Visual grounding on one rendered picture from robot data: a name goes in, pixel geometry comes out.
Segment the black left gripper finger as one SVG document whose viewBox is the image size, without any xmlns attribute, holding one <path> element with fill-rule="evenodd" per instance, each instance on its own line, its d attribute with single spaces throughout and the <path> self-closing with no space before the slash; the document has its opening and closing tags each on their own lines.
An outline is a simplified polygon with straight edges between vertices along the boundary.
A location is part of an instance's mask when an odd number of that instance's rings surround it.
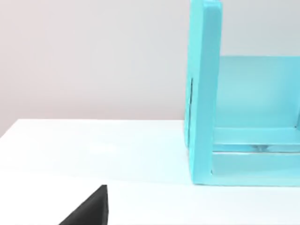
<svg viewBox="0 0 300 225">
<path fill-rule="evenodd" d="M 101 185 L 59 225 L 108 225 L 107 185 Z"/>
</svg>

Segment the light blue rack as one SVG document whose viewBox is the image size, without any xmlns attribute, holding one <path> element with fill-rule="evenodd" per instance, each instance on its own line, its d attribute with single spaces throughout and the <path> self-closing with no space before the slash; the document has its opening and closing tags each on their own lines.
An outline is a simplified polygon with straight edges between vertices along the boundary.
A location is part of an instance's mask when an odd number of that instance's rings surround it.
<svg viewBox="0 0 300 225">
<path fill-rule="evenodd" d="M 184 140 L 191 180 L 300 187 L 300 56 L 221 56 L 220 0 L 190 0 Z"/>
</svg>

